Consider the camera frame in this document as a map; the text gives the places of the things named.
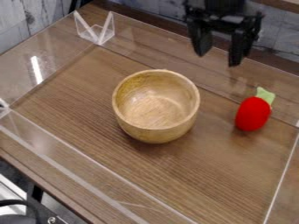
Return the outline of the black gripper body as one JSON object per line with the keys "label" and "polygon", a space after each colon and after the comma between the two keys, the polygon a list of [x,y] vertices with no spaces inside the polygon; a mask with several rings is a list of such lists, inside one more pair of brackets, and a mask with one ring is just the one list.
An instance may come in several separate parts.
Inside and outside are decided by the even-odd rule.
{"label": "black gripper body", "polygon": [[184,20],[190,36],[220,32],[256,36],[264,13],[252,0],[184,0]]}

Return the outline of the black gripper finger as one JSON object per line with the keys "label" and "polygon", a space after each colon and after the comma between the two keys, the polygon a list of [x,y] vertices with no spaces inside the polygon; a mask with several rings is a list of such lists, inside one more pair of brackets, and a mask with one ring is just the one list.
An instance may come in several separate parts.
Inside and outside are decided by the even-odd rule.
{"label": "black gripper finger", "polygon": [[230,67],[240,65],[242,58],[249,54],[256,39],[257,32],[254,29],[236,29],[230,33],[230,45],[228,48],[228,65]]}
{"label": "black gripper finger", "polygon": [[202,57],[212,47],[210,28],[204,21],[192,17],[186,18],[186,26],[193,51]]}

